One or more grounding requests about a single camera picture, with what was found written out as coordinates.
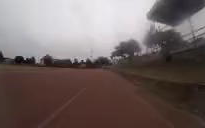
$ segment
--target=roof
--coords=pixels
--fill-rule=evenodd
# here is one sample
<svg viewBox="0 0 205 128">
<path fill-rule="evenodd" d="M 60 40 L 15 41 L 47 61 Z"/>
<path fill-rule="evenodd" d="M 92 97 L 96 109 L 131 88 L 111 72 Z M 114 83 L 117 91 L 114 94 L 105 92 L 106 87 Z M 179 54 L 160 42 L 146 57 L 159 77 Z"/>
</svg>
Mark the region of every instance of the roof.
<svg viewBox="0 0 205 128">
<path fill-rule="evenodd" d="M 147 18 L 170 26 L 176 26 L 187 17 L 205 7 L 205 0 L 157 0 Z"/>
</svg>

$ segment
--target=running track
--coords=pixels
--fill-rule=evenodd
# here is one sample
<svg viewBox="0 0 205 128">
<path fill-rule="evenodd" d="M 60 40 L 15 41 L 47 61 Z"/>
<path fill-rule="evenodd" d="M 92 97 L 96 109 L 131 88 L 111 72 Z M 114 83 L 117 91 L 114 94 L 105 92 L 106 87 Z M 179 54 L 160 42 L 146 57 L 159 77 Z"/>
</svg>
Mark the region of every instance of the running track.
<svg viewBox="0 0 205 128">
<path fill-rule="evenodd" d="M 105 70 L 0 73 L 0 128 L 174 128 Z"/>
</svg>

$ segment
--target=sky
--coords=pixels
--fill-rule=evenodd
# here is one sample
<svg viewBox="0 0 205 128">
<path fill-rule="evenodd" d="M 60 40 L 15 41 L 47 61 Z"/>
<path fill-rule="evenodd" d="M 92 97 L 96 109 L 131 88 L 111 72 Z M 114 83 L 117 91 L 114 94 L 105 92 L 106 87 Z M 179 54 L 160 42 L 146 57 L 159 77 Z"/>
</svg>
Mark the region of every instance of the sky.
<svg viewBox="0 0 205 128">
<path fill-rule="evenodd" d="M 0 0 L 0 50 L 6 57 L 86 59 L 140 43 L 155 0 Z"/>
</svg>

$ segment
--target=building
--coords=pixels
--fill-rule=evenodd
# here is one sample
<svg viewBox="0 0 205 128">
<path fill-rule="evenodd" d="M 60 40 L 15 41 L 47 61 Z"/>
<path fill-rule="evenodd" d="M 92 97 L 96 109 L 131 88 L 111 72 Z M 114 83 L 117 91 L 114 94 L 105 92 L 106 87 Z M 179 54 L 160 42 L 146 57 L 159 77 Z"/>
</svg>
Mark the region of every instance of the building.
<svg viewBox="0 0 205 128">
<path fill-rule="evenodd" d="M 147 18 L 160 31 L 180 32 L 189 43 L 205 38 L 205 0 L 157 0 Z"/>
</svg>

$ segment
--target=white lane line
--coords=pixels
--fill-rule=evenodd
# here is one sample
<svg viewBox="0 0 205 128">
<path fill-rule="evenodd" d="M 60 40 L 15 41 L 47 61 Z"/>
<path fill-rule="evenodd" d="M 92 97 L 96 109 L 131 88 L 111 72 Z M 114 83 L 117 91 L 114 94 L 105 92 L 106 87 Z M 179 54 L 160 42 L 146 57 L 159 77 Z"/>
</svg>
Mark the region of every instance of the white lane line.
<svg viewBox="0 0 205 128">
<path fill-rule="evenodd" d="M 54 111 L 47 119 L 45 119 L 42 123 L 38 125 L 38 128 L 44 128 L 49 122 L 52 121 L 63 109 L 65 109 L 75 98 L 77 98 L 86 88 L 82 89 L 79 93 L 77 93 L 74 97 L 72 97 L 67 103 L 61 106 L 59 109 Z"/>
</svg>

